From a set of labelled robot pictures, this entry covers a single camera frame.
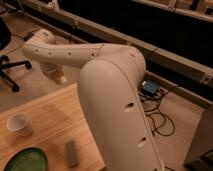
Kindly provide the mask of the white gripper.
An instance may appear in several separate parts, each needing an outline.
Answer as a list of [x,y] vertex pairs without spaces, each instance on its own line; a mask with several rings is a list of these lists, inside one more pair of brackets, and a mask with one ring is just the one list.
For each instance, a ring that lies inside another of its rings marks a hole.
[[60,64],[41,63],[41,71],[51,80],[60,80],[64,77],[63,66]]

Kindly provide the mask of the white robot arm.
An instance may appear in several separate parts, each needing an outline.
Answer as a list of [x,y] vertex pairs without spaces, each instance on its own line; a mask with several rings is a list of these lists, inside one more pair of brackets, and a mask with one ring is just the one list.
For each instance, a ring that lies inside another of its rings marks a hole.
[[58,44],[41,29],[24,43],[25,57],[62,81],[63,65],[81,69],[78,97],[107,171],[164,171],[138,86],[146,62],[135,47],[112,43]]

